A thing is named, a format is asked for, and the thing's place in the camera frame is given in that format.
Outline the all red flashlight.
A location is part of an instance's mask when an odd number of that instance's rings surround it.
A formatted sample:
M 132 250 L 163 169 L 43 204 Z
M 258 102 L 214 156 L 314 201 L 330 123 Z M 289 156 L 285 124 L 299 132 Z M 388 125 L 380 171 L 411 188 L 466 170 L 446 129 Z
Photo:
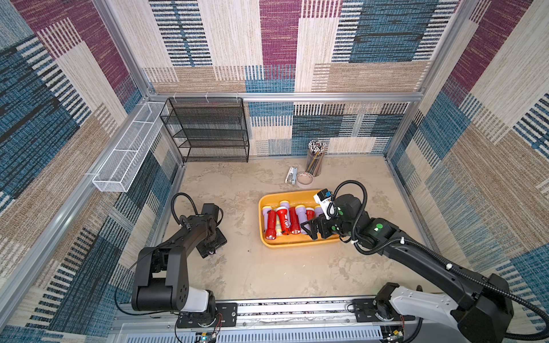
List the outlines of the all red flashlight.
M 291 207 L 290 211 L 290 230 L 292 234 L 301 234 L 300 222 L 297 216 L 296 208 Z

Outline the red flashlight silver reflector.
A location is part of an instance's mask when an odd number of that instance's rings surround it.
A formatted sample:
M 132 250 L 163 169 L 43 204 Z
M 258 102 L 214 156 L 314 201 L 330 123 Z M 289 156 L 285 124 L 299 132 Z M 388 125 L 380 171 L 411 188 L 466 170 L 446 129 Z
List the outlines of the red flashlight silver reflector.
M 312 207 L 306 208 L 306 217 L 307 221 L 313 220 L 315 218 L 315 210 Z

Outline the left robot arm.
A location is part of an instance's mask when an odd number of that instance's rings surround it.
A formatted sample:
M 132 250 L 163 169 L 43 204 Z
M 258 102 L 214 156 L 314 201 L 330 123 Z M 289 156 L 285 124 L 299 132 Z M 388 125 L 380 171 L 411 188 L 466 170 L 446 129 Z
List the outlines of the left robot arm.
M 182 227 L 156 247 L 139 253 L 131 304 L 139 312 L 211 312 L 212 293 L 190 286 L 187 257 L 198 250 L 206 258 L 227 243 L 219 229 L 222 210 L 212 203 L 200 214 L 182 216 Z

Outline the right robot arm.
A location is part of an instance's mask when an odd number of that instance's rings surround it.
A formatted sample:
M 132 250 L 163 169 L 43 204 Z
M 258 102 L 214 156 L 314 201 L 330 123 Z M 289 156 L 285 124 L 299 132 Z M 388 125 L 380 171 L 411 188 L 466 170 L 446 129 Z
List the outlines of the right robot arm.
M 339 197 L 328 190 L 314 195 L 322 209 L 302 228 L 313 239 L 319 234 L 350 240 L 365 256 L 383 255 L 403 264 L 441 290 L 441 294 L 413 291 L 388 282 L 372 305 L 380 320 L 413 316 L 456 329 L 470 342 L 501 342 L 514 311 L 508 283 L 470 271 L 420 244 L 395 224 L 371 218 L 365 203 L 351 194 Z

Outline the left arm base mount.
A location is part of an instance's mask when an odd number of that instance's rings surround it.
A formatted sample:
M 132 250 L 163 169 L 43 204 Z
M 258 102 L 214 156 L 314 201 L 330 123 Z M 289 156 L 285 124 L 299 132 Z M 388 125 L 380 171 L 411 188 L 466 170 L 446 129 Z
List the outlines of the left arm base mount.
M 217 302 L 209 304 L 205 312 L 182 312 L 177 318 L 177 329 L 199 329 L 235 327 L 238 304 L 236 302 Z

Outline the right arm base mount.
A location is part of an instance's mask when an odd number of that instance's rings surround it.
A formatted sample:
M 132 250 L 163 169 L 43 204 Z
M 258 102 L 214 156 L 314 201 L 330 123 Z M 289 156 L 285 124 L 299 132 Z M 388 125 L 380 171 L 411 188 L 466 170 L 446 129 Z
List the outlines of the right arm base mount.
M 354 314 L 358 323 L 374 322 L 414 322 L 417 317 L 398 314 L 390 305 L 383 305 L 379 310 L 374 298 L 359 298 L 351 300 L 346 310 Z

